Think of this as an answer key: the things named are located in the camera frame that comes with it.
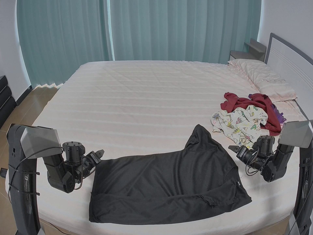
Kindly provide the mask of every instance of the bed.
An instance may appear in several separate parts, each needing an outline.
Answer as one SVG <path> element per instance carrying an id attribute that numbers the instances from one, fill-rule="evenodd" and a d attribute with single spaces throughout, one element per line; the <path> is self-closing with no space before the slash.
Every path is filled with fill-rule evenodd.
<path id="1" fill-rule="evenodd" d="M 271 35 L 270 43 L 275 42 L 272 38 L 275 35 Z M 266 62 L 275 67 L 283 58 L 276 62 L 277 56 L 272 52 L 270 47 Z M 295 203 L 299 148 L 295 148 L 283 178 L 267 183 L 260 174 L 248 177 L 245 165 L 227 149 L 234 145 L 233 141 L 212 132 L 210 116 L 220 110 L 228 91 L 240 97 L 259 92 L 232 65 L 187 61 L 91 62 L 80 66 L 33 125 L 57 129 L 61 144 L 78 141 L 87 153 L 104 149 L 102 159 L 114 159 L 182 150 L 194 127 L 201 124 L 237 164 L 251 203 L 229 213 L 186 223 L 136 226 L 91 223 L 88 207 L 94 175 L 84 179 L 80 190 L 66 194 L 49 185 L 46 167 L 38 159 L 39 217 L 81 235 L 243 235 L 284 219 Z M 306 120 L 295 100 L 275 105 L 288 121 Z"/>

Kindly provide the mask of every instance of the headboard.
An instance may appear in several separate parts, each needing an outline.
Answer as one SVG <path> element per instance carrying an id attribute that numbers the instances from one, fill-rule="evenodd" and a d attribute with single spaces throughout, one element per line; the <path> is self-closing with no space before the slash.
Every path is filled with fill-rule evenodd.
<path id="1" fill-rule="evenodd" d="M 271 33 L 265 63 L 295 89 L 296 103 L 308 119 L 313 119 L 313 59 Z"/>

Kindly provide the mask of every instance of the tile floor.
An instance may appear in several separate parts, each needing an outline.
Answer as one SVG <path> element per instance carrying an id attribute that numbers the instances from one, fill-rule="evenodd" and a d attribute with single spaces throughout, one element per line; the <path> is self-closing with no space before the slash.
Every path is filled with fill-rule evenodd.
<path id="1" fill-rule="evenodd" d="M 19 123 L 25 125 L 32 125 L 35 119 L 42 112 L 48 101 L 57 92 L 56 88 L 37 88 L 29 93 L 23 102 L 14 109 L 8 117 L 0 130 L 0 167 L 7 168 L 8 163 L 8 144 L 6 139 L 6 132 L 11 123 Z M 48 222 L 41 220 L 45 228 L 46 235 L 62 235 Z M 274 225 L 264 227 L 256 232 L 247 235 L 282 235 L 287 226 L 288 219 L 284 219 Z M 62 231 L 73 234 L 69 231 L 61 229 Z M 12 207 L 9 202 L 7 193 L 5 191 L 5 179 L 0 177 L 0 235 L 14 235 L 16 232 L 16 225 L 12 212 Z"/>

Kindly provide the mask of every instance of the curtain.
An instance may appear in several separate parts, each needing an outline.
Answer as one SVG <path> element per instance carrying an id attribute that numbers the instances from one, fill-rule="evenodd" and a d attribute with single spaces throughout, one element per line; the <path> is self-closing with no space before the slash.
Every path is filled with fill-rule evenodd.
<path id="1" fill-rule="evenodd" d="M 17 0 L 18 35 L 33 87 L 64 83 L 80 65 L 109 60 L 104 0 Z"/>
<path id="2" fill-rule="evenodd" d="M 110 0 L 115 60 L 226 63 L 257 39 L 261 0 Z"/>

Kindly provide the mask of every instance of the pillow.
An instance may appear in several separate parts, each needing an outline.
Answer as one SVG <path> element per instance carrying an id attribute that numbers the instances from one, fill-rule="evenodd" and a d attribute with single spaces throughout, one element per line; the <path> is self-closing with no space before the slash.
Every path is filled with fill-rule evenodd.
<path id="1" fill-rule="evenodd" d="M 272 102 L 297 99 L 295 90 L 262 61 L 235 59 L 230 65 L 245 73 L 261 94 L 266 94 Z"/>

